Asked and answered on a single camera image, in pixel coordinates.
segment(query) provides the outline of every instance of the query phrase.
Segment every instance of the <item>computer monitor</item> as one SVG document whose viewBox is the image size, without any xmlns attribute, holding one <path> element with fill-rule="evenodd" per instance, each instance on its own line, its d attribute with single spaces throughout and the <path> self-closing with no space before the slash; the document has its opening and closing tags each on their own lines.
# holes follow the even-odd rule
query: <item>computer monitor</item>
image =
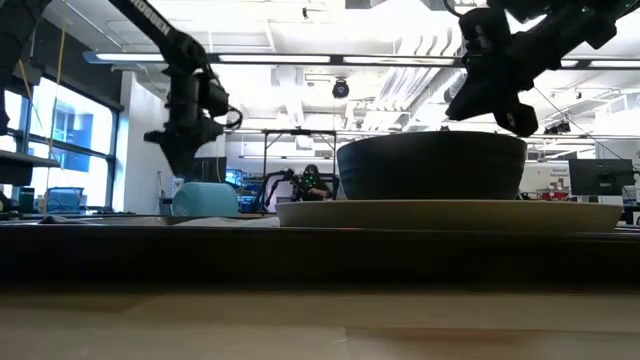
<svg viewBox="0 0 640 360">
<path fill-rule="evenodd" d="M 570 159 L 573 195 L 622 195 L 622 187 L 634 185 L 633 163 L 619 159 Z"/>
</svg>

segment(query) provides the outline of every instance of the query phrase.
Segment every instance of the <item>cable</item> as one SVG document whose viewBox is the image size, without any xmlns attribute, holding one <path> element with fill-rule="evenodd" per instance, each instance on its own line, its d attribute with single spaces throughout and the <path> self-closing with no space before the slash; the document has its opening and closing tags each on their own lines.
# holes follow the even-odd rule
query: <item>cable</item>
<svg viewBox="0 0 640 360">
<path fill-rule="evenodd" d="M 68 6 L 65 6 L 65 11 L 63 12 L 63 18 L 62 18 L 62 34 L 61 34 L 61 38 L 60 38 L 60 50 L 58 53 L 58 73 L 56 76 L 56 95 L 55 95 L 55 100 L 54 100 L 54 109 L 55 106 L 58 102 L 58 89 L 60 87 L 60 79 L 61 79 L 61 75 L 62 75 L 62 59 L 63 59 L 63 54 L 64 54 L 64 47 L 65 47 L 65 38 L 66 38 L 66 29 L 67 29 L 67 8 Z M 29 104 L 31 105 L 31 109 L 33 109 L 34 114 L 36 115 L 36 119 L 38 120 L 38 124 L 40 125 L 40 128 L 42 130 L 44 130 L 44 126 L 42 125 L 42 120 L 40 118 L 40 114 L 38 112 L 38 108 L 33 104 L 33 94 L 31 92 L 31 87 L 29 86 L 29 83 L 27 82 L 27 75 L 26 75 L 26 71 L 24 68 L 24 63 L 22 62 L 22 59 L 18 60 L 18 67 L 20 68 L 20 73 L 22 75 L 22 80 L 24 82 L 24 86 L 25 86 L 25 90 L 27 92 L 27 96 L 29 97 Z M 60 164 L 60 169 L 62 170 L 62 173 L 65 174 L 64 169 L 62 168 L 62 162 L 60 161 L 60 159 L 56 156 L 56 154 L 53 152 L 53 136 L 51 136 L 51 134 L 53 133 L 53 123 L 51 124 L 51 132 L 49 133 L 49 137 L 47 138 L 46 136 L 44 136 L 45 142 L 49 148 L 49 158 L 53 158 L 54 160 L 56 160 L 58 162 L 58 164 Z M 45 191 L 45 195 L 44 195 L 44 200 L 45 200 L 45 204 L 48 204 L 49 202 L 49 178 L 50 178 L 50 172 L 51 172 L 51 168 L 47 168 L 47 181 L 46 181 L 46 188 L 47 190 Z M 80 193 L 74 190 L 75 195 L 78 197 L 78 200 L 80 200 L 80 204 L 81 205 L 86 205 L 83 203 L 82 201 L 82 196 L 80 196 Z M 47 215 L 47 207 L 45 206 L 44 208 L 44 215 Z"/>
<path fill-rule="evenodd" d="M 462 15 L 459 12 L 457 12 L 453 8 L 453 6 L 451 6 L 451 4 L 449 4 L 449 0 L 442 0 L 442 5 L 444 5 L 444 8 L 447 9 L 447 11 L 451 13 L 451 15 L 456 17 L 462 17 Z"/>
</svg>

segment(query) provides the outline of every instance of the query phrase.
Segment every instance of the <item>bowl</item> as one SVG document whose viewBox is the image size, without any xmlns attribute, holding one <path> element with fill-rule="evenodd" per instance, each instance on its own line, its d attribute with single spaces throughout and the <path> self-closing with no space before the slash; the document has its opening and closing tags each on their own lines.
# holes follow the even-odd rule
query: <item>bowl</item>
<svg viewBox="0 0 640 360">
<path fill-rule="evenodd" d="M 468 131 L 373 137 L 338 150 L 349 200 L 512 200 L 526 159 L 516 137 Z"/>
</svg>

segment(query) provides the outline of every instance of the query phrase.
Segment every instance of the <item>white wall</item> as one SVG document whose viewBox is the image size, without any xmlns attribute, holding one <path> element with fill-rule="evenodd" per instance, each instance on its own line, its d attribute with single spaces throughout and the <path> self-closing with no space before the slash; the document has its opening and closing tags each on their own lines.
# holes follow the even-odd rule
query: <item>white wall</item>
<svg viewBox="0 0 640 360">
<path fill-rule="evenodd" d="M 147 131 L 162 130 L 167 120 L 164 101 L 142 87 L 135 74 L 125 72 L 122 77 L 118 148 L 116 149 L 116 179 L 113 207 L 118 211 L 136 214 L 157 214 L 158 171 L 162 188 L 171 195 L 173 174 L 160 147 L 143 140 Z"/>
</svg>

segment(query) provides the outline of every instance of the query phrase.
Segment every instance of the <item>white plate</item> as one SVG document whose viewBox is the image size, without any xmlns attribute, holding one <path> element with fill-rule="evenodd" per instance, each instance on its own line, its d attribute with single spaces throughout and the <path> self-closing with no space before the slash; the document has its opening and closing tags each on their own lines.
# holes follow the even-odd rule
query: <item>white plate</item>
<svg viewBox="0 0 640 360">
<path fill-rule="evenodd" d="M 281 226 L 508 232 L 611 232 L 622 207 L 552 201 L 369 200 L 276 205 Z"/>
</svg>

